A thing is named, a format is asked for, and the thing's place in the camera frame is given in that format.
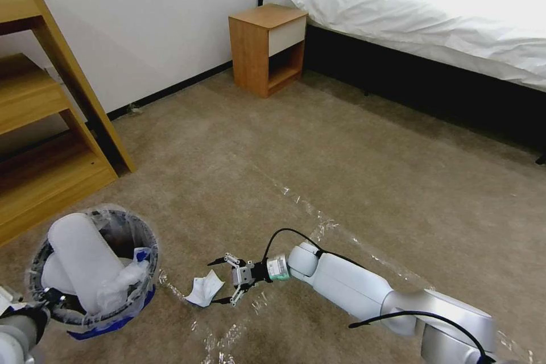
black cable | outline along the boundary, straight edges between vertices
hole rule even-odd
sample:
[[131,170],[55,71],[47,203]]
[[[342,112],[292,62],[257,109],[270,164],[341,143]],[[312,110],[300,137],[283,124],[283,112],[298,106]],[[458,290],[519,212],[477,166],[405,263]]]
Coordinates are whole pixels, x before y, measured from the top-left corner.
[[269,239],[269,243],[267,244],[267,247],[266,247],[266,251],[265,253],[263,254],[263,258],[262,258],[262,263],[265,263],[266,259],[267,259],[267,254],[269,253],[269,248],[271,247],[271,244],[273,243],[273,239],[275,239],[275,236],[277,236],[279,233],[281,233],[282,231],[291,231],[293,233],[296,233],[298,234],[299,236],[303,237],[305,240],[307,240],[308,242],[310,242],[314,247],[316,247],[320,252],[322,253],[329,253],[331,255],[334,255],[334,256],[338,256],[340,259],[343,259],[343,260],[346,260],[347,262],[349,263],[352,263],[352,264],[356,264],[358,267],[362,267],[362,268],[365,268],[363,265],[355,262],[354,260],[351,260],[349,259],[348,257],[346,256],[343,256],[343,255],[340,255],[340,254],[337,254],[337,253],[334,253],[334,252],[331,252],[331,251],[328,251],[328,250],[324,250],[322,247],[320,247],[319,245],[317,245],[315,242],[313,242],[311,239],[309,239],[307,236],[305,236],[302,232],[300,231],[297,231],[296,229],[290,229],[289,227],[284,227],[282,229],[279,229],[277,230],[273,236],[271,236],[271,239]]
[[400,316],[425,316],[425,317],[432,317],[433,319],[444,321],[444,322],[452,325],[453,327],[455,327],[460,332],[462,332],[465,336],[467,336],[469,339],[471,339],[472,342],[476,345],[476,348],[479,350],[479,360],[478,360],[478,362],[476,364],[488,364],[488,363],[494,363],[495,362],[495,360],[493,360],[491,357],[489,357],[486,354],[485,349],[480,344],[478,339],[475,338],[467,329],[465,329],[460,324],[457,324],[453,320],[450,320],[448,318],[445,318],[444,316],[440,316],[440,315],[437,315],[437,314],[434,314],[434,313],[416,311],[416,310],[405,310],[405,311],[401,311],[401,312],[389,313],[389,314],[369,318],[368,320],[364,320],[364,321],[360,321],[360,322],[355,322],[355,323],[349,324],[349,328],[357,328],[357,327],[360,327],[360,326],[363,326],[363,325],[369,325],[369,324],[371,324],[373,322],[376,322],[376,321],[379,321],[379,320],[391,319],[393,317],[400,317]]
[[310,242],[314,247],[316,247],[317,249],[321,250],[324,252],[324,250],[322,250],[322,248],[317,245],[315,242],[313,242],[311,239],[309,239],[307,236],[305,236],[302,232],[298,232],[297,230],[295,229],[290,229],[289,227],[284,227],[282,229],[279,229],[277,230],[273,236],[271,236],[271,239],[269,239],[269,243],[267,244],[267,247],[266,247],[266,251],[264,252],[263,254],[263,258],[262,258],[262,263],[265,263],[266,259],[267,259],[267,254],[269,253],[269,248],[271,247],[271,244],[273,243],[273,239],[275,239],[275,236],[277,236],[279,233],[281,233],[282,231],[291,231],[293,233],[296,233],[298,234],[299,236],[303,237],[305,240],[307,240],[308,242]]

white drawer front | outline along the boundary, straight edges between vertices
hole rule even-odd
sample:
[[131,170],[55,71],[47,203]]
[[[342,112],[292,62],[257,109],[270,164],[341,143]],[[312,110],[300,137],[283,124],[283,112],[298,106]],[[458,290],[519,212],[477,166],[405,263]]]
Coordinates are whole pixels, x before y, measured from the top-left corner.
[[269,30],[269,57],[305,39],[306,18],[301,17]]

white duvet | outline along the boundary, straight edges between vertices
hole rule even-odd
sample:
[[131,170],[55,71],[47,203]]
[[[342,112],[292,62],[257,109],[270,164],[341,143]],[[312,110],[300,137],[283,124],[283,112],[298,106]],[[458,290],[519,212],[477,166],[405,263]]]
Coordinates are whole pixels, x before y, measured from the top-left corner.
[[331,30],[377,42],[446,47],[496,61],[508,72],[523,70],[532,78],[528,85],[546,90],[544,0],[291,1]]

bed leg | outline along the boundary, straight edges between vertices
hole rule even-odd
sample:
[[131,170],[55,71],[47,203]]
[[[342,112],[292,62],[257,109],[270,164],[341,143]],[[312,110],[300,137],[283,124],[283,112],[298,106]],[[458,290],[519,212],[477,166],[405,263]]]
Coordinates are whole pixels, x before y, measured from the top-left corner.
[[535,163],[537,165],[544,165],[546,163],[546,154],[538,158]]

wooden nightstand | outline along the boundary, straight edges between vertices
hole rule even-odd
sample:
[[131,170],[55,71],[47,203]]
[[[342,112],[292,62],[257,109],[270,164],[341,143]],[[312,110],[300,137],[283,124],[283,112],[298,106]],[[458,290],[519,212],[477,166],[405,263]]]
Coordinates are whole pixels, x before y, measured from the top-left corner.
[[307,13],[265,5],[229,16],[235,83],[267,98],[301,76]]

